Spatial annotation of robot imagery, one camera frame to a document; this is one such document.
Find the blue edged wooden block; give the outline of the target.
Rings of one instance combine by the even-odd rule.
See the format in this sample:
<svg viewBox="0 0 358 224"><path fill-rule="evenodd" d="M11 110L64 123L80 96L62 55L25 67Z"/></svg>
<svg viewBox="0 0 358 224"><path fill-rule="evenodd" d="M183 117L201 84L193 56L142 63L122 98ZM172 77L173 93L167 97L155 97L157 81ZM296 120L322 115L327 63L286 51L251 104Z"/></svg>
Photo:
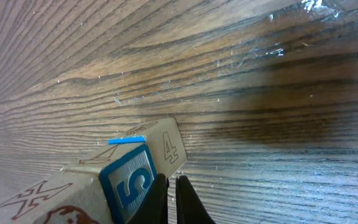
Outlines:
<svg viewBox="0 0 358 224"><path fill-rule="evenodd" d="M143 136L109 140L63 170L98 176L114 223L132 218L157 175Z"/></svg>

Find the blue D wooden block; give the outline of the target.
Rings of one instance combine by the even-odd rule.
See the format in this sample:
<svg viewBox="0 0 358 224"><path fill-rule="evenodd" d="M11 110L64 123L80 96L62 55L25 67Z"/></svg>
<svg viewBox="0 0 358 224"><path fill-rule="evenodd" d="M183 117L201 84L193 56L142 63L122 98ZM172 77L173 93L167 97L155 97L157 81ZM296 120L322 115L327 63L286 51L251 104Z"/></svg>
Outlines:
<svg viewBox="0 0 358 224"><path fill-rule="evenodd" d="M175 118L140 123L123 136L143 136L157 173L171 178L187 161L187 155Z"/></svg>

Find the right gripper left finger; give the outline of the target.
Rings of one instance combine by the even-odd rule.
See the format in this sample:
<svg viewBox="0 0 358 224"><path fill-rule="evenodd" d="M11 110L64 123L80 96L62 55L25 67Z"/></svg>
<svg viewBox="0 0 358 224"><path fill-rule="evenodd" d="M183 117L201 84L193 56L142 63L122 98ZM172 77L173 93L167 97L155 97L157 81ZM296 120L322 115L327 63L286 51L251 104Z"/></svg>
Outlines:
<svg viewBox="0 0 358 224"><path fill-rule="evenodd" d="M167 224L169 181L157 174L135 215L128 224Z"/></svg>

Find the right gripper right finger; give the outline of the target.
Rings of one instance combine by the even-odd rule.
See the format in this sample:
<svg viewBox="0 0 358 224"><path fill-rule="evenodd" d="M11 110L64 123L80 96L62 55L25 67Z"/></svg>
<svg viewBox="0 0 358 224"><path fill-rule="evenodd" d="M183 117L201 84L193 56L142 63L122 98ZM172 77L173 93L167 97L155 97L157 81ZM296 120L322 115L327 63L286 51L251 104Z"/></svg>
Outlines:
<svg viewBox="0 0 358 224"><path fill-rule="evenodd" d="M187 176L176 178L175 194L178 224L215 224Z"/></svg>

